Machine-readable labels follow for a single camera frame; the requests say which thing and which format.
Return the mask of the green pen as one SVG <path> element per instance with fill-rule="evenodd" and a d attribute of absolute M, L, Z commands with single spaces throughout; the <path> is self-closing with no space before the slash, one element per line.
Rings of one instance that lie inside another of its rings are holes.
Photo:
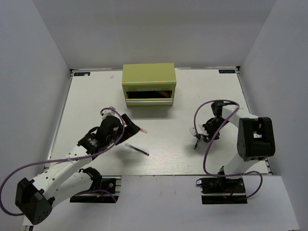
<path fill-rule="evenodd" d="M 200 137 L 198 137 L 197 140 L 196 140 L 196 143 L 195 143 L 194 148 L 193 148 L 194 150 L 197 149 L 199 142 L 200 142 Z"/>

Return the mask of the purple pen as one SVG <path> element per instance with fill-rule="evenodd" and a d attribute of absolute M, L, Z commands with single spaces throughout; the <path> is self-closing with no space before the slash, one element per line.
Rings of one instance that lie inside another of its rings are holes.
<path fill-rule="evenodd" d="M 144 155 L 146 155 L 146 156 L 149 156 L 149 155 L 150 155 L 148 152 L 146 152 L 146 151 L 144 151 L 144 150 L 141 150 L 140 148 L 137 148 L 137 147 L 135 147 L 135 146 L 133 146 L 133 145 L 131 145 L 131 144 L 129 144 L 129 143 L 125 143 L 125 146 L 128 147 L 128 148 L 130 148 L 130 149 L 133 149 L 133 150 L 135 150 L 135 151 L 137 151 L 137 152 L 139 152 L 139 153 L 142 153 L 142 154 L 144 154 Z"/>

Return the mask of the red pen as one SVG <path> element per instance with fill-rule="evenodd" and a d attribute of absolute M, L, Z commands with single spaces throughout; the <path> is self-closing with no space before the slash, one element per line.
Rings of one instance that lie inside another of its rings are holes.
<path fill-rule="evenodd" d="M 140 132 L 142 132 L 142 133 L 145 133 L 145 134 L 147 134 L 148 133 L 148 131 L 147 130 L 145 130 L 145 129 L 140 129 Z"/>

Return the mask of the orange grey glue stick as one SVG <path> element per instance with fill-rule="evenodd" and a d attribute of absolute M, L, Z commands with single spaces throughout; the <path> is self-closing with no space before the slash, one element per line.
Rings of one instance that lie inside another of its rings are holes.
<path fill-rule="evenodd" d="M 167 98 L 170 97 L 170 93 L 167 92 L 167 91 L 162 91 L 161 94 L 164 95 L 164 96 L 167 97 Z"/>

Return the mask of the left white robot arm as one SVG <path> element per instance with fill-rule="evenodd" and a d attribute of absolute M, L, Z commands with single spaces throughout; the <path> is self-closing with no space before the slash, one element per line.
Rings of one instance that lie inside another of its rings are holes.
<path fill-rule="evenodd" d="M 18 182 L 15 205 L 32 225 L 38 225 L 54 207 L 81 192 L 108 194 L 108 201 L 115 202 L 115 189 L 110 187 L 115 179 L 104 178 L 87 165 L 95 159 L 94 154 L 126 141 L 139 131 L 140 127 L 126 114 L 117 118 L 111 112 L 103 113 L 100 126 L 90 129 L 64 162 L 54 164 L 31 180 L 23 178 Z"/>

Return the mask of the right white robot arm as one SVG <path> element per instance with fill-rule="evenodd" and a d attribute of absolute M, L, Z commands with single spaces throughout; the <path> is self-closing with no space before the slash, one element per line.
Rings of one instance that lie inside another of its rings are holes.
<path fill-rule="evenodd" d="M 201 125 L 200 132 L 198 132 L 197 114 L 203 106 L 209 103 L 214 117 Z M 206 159 L 210 148 L 218 139 L 220 131 L 229 123 L 238 129 L 237 153 L 228 164 L 222 167 L 222 175 L 210 173 L 206 169 Z M 203 160 L 203 170 L 206 175 L 218 178 L 218 188 L 223 192 L 228 192 L 235 186 L 234 179 L 253 173 L 260 174 L 258 171 L 249 171 L 249 168 L 274 156 L 276 150 L 272 120 L 269 117 L 250 114 L 237 102 L 231 100 L 210 100 L 201 104 L 194 113 L 191 133 L 197 138 L 195 146 L 201 139 L 208 143 Z"/>

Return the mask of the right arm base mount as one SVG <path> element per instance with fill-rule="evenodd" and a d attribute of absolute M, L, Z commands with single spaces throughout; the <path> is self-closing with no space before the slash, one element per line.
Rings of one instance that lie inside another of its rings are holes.
<path fill-rule="evenodd" d="M 247 204 L 242 178 L 199 178 L 196 181 L 196 186 L 201 188 L 203 205 Z"/>

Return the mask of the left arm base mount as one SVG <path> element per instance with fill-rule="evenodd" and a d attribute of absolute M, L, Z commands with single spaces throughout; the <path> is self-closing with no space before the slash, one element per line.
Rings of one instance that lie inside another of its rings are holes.
<path fill-rule="evenodd" d="M 91 193 L 78 194 L 70 198 L 71 203 L 84 204 L 114 204 L 120 196 L 121 177 L 103 177 L 93 183 L 89 191 Z"/>

